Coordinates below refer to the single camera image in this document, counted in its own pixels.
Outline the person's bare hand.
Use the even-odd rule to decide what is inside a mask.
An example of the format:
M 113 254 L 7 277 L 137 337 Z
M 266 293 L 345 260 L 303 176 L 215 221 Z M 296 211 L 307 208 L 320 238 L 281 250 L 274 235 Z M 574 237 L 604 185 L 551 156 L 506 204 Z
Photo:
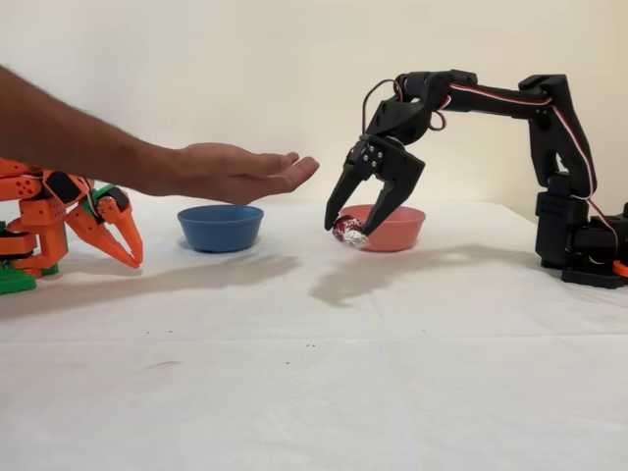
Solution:
M 318 169 L 314 158 L 295 152 L 254 153 L 230 144 L 197 143 L 177 152 L 168 174 L 168 192 L 246 205 L 291 193 Z

